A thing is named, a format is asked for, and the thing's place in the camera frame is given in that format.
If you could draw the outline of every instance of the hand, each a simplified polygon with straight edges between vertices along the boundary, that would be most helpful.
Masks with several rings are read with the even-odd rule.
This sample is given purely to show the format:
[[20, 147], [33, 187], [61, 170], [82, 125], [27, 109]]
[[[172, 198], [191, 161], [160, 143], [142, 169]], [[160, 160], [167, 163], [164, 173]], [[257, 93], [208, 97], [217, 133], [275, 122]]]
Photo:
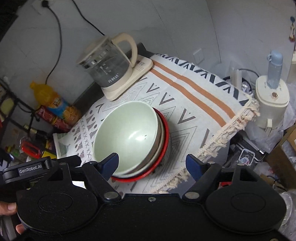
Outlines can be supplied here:
[[[0, 201], [0, 215], [11, 216], [16, 213], [17, 213], [17, 204], [15, 202], [7, 203], [7, 202]], [[25, 231], [25, 228], [22, 224], [16, 225], [15, 229], [19, 234], [22, 234]]]

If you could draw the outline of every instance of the orange juice bottle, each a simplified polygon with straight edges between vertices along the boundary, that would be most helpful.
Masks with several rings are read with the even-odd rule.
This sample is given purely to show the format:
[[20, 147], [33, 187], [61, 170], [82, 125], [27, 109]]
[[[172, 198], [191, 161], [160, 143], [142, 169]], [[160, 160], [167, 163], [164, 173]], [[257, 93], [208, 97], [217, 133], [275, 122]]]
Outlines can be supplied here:
[[75, 125], [81, 118], [80, 111], [74, 106], [69, 105], [57, 92], [45, 84], [36, 84], [34, 81], [30, 84], [34, 90], [35, 99], [39, 104], [63, 119], [69, 125]]

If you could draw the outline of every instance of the blue water bottle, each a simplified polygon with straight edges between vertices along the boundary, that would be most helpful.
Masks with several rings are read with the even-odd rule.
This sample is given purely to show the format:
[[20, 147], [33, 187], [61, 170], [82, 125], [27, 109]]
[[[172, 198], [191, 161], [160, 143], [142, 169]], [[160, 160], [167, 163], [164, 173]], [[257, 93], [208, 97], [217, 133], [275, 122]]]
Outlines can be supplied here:
[[283, 67], [283, 55], [272, 50], [267, 56], [269, 61], [268, 73], [267, 73], [267, 85], [271, 89], [277, 89], [279, 86], [279, 80], [281, 79], [281, 69]]

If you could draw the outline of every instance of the power outlet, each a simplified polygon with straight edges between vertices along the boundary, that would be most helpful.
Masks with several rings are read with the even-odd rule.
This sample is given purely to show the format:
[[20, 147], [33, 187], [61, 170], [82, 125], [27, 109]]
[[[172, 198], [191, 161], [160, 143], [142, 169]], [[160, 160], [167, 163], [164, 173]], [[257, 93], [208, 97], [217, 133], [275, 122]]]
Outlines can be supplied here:
[[[31, 6], [35, 9], [35, 11], [39, 14], [43, 14], [45, 11], [48, 12], [48, 9], [42, 7], [43, 0], [35, 0]], [[48, 5], [52, 7], [56, 0], [48, 0]]]
[[203, 56], [202, 49], [197, 50], [193, 53], [193, 57], [196, 64], [199, 64], [201, 61], [203, 61], [205, 58]]

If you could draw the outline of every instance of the glass kettle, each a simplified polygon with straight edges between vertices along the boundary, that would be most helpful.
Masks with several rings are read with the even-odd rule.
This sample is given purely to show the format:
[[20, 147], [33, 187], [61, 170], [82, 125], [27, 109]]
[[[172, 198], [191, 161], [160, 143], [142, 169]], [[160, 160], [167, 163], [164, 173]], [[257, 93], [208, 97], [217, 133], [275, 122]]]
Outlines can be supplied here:
[[[122, 41], [127, 41], [131, 45], [130, 60], [117, 45]], [[137, 56], [135, 40], [127, 33], [120, 33], [114, 38], [104, 36], [91, 43], [81, 54], [77, 63], [83, 66], [102, 88], [114, 91], [132, 75]]]

